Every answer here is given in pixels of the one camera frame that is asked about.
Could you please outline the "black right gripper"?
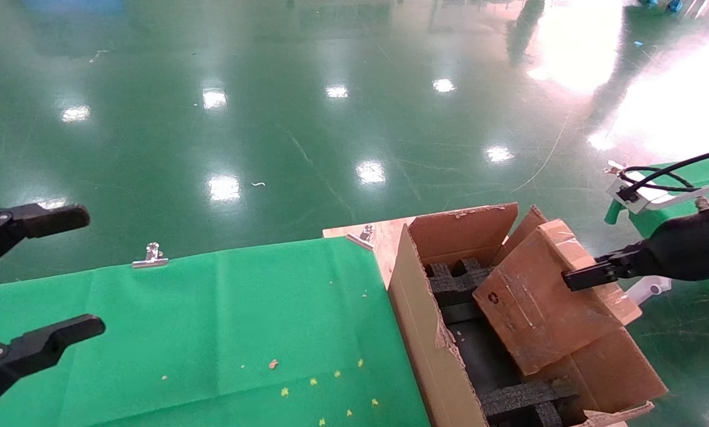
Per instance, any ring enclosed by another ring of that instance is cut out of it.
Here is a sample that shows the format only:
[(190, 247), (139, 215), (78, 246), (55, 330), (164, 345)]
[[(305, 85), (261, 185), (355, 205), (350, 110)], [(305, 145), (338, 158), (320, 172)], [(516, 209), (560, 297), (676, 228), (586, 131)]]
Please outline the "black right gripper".
[(595, 259), (595, 265), (561, 276), (573, 292), (637, 276), (709, 279), (709, 210), (670, 219), (642, 246), (627, 246), (602, 255)]

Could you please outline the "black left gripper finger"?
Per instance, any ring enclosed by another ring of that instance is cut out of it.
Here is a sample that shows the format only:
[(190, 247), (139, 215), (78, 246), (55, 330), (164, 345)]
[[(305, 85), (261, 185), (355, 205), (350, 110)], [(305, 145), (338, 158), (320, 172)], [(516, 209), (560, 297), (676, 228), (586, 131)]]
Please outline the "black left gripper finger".
[(0, 397), (22, 378), (55, 367), (69, 346), (105, 330), (101, 318), (83, 314), (0, 342)]
[(90, 213), (83, 205), (51, 209), (37, 203), (0, 207), (0, 259), (23, 240), (79, 230), (90, 222)]

